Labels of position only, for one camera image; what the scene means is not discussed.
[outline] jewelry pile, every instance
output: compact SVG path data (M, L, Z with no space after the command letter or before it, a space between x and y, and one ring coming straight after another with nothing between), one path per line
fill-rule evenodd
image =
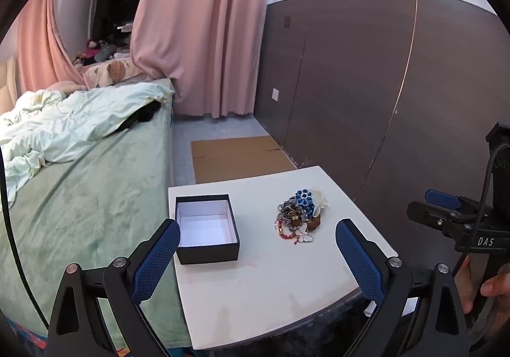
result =
M282 239L295 239L294 245L313 242L309 234L320 225L321 211L330 206L318 190L303 189L278 206L274 227Z

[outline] white table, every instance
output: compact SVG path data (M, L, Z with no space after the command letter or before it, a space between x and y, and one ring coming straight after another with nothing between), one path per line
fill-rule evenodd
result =
M294 245L274 229L277 207L299 189L323 192L330 210L312 233ZM268 335L328 308L358 287L335 242L335 228L350 218L388 256L396 252L320 167L168 189L176 196L230 194L240 240L239 259L175 270L195 349L210 349Z

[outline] mattress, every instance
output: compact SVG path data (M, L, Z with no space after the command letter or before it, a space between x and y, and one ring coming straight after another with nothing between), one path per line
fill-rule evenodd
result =
M42 311L49 321L63 272L70 263L105 267L129 256L168 217L171 105L146 123L100 140L74 162L51 164L20 189L10 209L16 243ZM46 336L22 286L0 225L0 308L6 317ZM101 309L116 347L125 342L108 301ZM191 344L173 262L141 308L167 347Z

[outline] hand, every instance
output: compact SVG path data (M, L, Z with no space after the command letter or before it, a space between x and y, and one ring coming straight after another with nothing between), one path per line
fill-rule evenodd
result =
M468 314L473 309L476 292L471 282L469 269L469 256L466 258L459 272L455 276L458 295L461 298L462 310ZM496 334L510 318L510 273L502 273L485 281L480 287L481 295L485 297L499 297L499 309L492 326L487 330L486 336Z

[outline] blue textured pad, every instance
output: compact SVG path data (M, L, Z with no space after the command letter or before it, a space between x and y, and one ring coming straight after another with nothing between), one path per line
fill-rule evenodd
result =
M461 201L458 200L457 196L452 196L451 194L438 192L437 190L432 189L427 190L425 193L425 201L450 210L457 210L461 208Z
M380 305L384 299L381 273L345 223L339 222L337 246L367 299Z
M135 273L134 288L131 293L135 304L152 296L179 243L179 224L172 221Z

